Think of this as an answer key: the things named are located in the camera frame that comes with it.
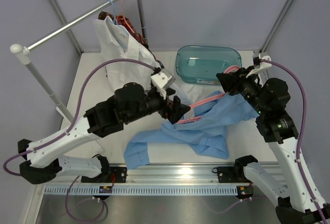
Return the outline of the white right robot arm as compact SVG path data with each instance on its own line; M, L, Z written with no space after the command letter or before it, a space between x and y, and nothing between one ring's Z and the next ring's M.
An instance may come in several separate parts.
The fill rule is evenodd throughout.
M329 219L329 203L311 178L298 148L300 133L285 110L290 100L288 86L278 78L261 85L251 70L218 73L217 78L225 93L240 94L257 112L257 129L275 155L286 185L267 173L253 156L235 160L234 177L257 186L275 206L280 223L325 223Z

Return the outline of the pink plastic hanger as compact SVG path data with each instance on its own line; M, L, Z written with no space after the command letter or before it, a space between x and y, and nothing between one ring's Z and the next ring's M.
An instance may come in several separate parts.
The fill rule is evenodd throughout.
M232 73L232 72L237 71L238 69L240 69L240 67L237 66L237 65L230 66L229 68L227 68L224 71L224 73L225 74ZM203 100L200 100L200 101L198 101L194 104L191 104L190 105L190 111L188 113L192 113L194 108L199 107L199 106L204 105L204 104L207 104L211 101L218 100L218 99L222 98L224 95L225 95L225 93L220 93L220 94L217 94L217 95L214 95L214 96L211 96L211 97L207 97L207 98L205 98ZM177 123L178 124L191 123L191 122L198 121L199 119L201 119L201 117L202 117L201 115L200 116L193 115L191 117L185 117L184 119L180 119Z

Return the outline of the metal clothes rack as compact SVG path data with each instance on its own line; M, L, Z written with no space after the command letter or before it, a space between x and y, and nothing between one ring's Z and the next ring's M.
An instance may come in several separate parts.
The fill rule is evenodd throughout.
M60 21L61 27L56 29L55 31L51 32L50 34L42 37L41 39L37 40L33 44L29 46L22 46L20 44L12 44L10 46L10 51L13 55L16 56L16 58L29 70L29 72L33 75L33 77L36 79L36 81L39 83L40 86L45 90L47 95L51 98L51 100L54 102L57 110L59 110L59 113L66 118L68 121L73 121L73 115L69 112L69 110L66 108L64 103L60 100L60 98L55 94L54 90L50 87L50 85L47 83L47 81L44 79L44 77L40 74L40 72L37 70L37 68L33 65L29 58L29 54L36 50L37 48L41 47L42 45L46 44L50 40L54 39L55 37L67 33L69 36L70 41L73 43L73 46L77 50L78 54L81 55L83 51L81 50L75 36L71 32L71 29L80 24L81 22L85 21L87 18L93 16L94 14L99 13L100 11L104 10L105 8L109 6L113 6L115 2L119 0L107 0L106 2L102 3L101 5L87 11L86 13L78 16L77 18L71 20L70 22L67 22L64 18L64 15L62 11L60 10L59 5L57 4L56 0L48 0L51 4L51 7L55 11L55 15ZM139 11L139 19L141 24L141 30L142 30L142 36L145 40L147 40L147 32L146 32L146 25L145 25L145 17L144 17L144 11L143 11L143 4L142 0L137 0L137 6Z

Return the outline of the pink hanger on rack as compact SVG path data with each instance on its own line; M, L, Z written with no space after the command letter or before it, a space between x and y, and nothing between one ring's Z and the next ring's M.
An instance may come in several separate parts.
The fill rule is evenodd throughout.
M132 33L135 33L135 31L133 30L132 26L130 25L130 23L127 21L126 19L126 16L125 16L125 9L124 9L124 2L123 0L120 0L121 2L121 5L122 5L122 17L123 17L123 20L124 20L124 23L127 25L127 27L129 28L129 30L132 32Z

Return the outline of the red plaid shirt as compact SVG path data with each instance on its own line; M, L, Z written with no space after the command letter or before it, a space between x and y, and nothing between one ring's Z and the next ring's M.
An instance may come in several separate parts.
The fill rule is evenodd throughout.
M106 17L110 17L115 24L122 25L124 28L128 29L128 32L131 36L133 36L140 44L142 44L154 57L154 60L160 65L160 68L164 68L164 65L161 61L157 60L155 55L149 49L149 45L146 39L142 36L142 34L138 33L133 25L131 24L130 20L123 15L115 15L109 12L101 11L98 14L99 20L104 20Z

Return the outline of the light blue shirt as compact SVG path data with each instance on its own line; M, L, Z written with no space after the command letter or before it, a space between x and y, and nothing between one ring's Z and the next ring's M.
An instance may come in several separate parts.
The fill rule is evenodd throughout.
M124 151L127 169L150 163L149 143L185 144L200 156L228 159L227 127L259 116L241 95L229 94L194 108L193 113L201 119L185 124L165 121L159 129L138 132Z

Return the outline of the teal plastic tub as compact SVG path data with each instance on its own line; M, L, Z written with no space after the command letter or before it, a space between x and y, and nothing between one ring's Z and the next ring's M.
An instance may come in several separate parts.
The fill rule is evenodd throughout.
M177 75L189 84L219 85L216 74L242 67L241 55L229 47L187 45L176 55Z

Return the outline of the aluminium frame rail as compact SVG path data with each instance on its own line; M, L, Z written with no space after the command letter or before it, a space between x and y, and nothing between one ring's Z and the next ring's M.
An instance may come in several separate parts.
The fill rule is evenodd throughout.
M285 157L285 160L279 163L288 187L298 188L311 183L311 179L303 171L304 165L302 159L294 160L289 157ZM197 165L148 165L141 167L140 171L138 176L142 182L206 180L199 173ZM219 183L235 182L255 185L276 185L278 183L252 156L239 158L233 165L212 167L210 172L215 174ZM126 177L131 175L127 167L110 165L103 156L91 159L63 157L54 160L48 166L36 168L27 163L27 168L21 169L21 176L32 184L50 182L60 176L80 177L83 183L108 183L111 181L123 183L126 181Z

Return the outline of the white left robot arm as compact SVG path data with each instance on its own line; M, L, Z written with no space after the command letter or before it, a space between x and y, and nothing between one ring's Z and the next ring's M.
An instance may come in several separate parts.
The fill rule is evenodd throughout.
M57 176L80 176L83 183L109 182L111 168L108 159L97 155L93 158L67 157L65 154L85 143L96 141L122 131L128 125L155 112L170 123L177 123L190 107L181 102L173 89L161 96L156 87L149 91L137 83L127 83L113 96L87 110L71 126L39 141L27 139L18 142L25 161L19 165L20 176L31 184L52 181Z

